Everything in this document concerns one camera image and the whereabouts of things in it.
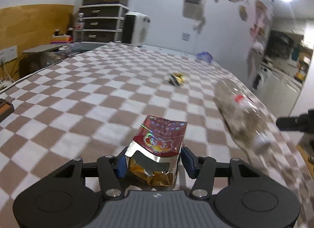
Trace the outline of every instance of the clear plastic bottle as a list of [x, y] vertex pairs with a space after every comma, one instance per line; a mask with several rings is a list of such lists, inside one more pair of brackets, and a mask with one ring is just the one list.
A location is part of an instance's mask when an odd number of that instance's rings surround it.
[[238, 84], [229, 79], [219, 81], [214, 101], [236, 139], [255, 153], [268, 148], [271, 142], [265, 133], [266, 116]]
[[75, 42], [82, 42], [84, 37], [84, 13], [79, 13], [75, 23]]

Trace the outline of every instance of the wooden wall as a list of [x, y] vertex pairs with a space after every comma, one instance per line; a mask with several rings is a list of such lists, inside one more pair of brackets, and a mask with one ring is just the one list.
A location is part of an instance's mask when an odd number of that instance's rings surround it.
[[[49, 44], [55, 29], [60, 34], [67, 32], [73, 5], [40, 4], [14, 6], [0, 9], [0, 50], [18, 46], [18, 57], [22, 51], [38, 45]], [[14, 59], [5, 64], [9, 73], [16, 63]]]

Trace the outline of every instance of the washing machine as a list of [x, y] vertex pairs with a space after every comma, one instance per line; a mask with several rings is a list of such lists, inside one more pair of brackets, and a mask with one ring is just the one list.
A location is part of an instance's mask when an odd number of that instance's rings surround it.
[[262, 103], [264, 103], [264, 101], [267, 99], [266, 89], [268, 88], [269, 80], [272, 78], [272, 75], [272, 71], [269, 68], [261, 65], [257, 75], [253, 80], [251, 91], [257, 98], [259, 98]]

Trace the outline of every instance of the white bottle cap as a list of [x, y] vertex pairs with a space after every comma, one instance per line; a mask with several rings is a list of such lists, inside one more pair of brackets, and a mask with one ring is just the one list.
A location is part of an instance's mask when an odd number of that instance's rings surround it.
[[271, 145], [271, 140], [265, 133], [256, 133], [252, 140], [251, 148], [255, 154], [263, 154]]

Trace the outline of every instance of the checkered tablecloth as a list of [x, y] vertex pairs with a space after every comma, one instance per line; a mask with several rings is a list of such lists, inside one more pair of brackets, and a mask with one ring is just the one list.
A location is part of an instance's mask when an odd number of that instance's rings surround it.
[[[184, 74], [181, 88], [168, 83], [170, 72]], [[92, 162], [117, 155], [148, 114], [187, 121], [184, 144], [195, 155], [207, 154], [218, 162], [231, 157], [247, 161], [213, 101], [221, 78], [247, 89], [216, 63], [110, 43], [39, 71], [0, 94], [15, 107], [0, 123], [0, 227], [18, 227], [12, 204], [20, 192], [72, 158]], [[248, 94], [270, 119], [276, 140], [260, 156], [263, 171], [299, 197], [297, 227], [314, 227], [309, 171], [293, 143], [271, 122], [274, 117]], [[180, 165], [175, 189], [193, 183]], [[86, 184], [99, 190], [97, 179]], [[214, 193], [226, 185], [226, 179], [215, 179]]]

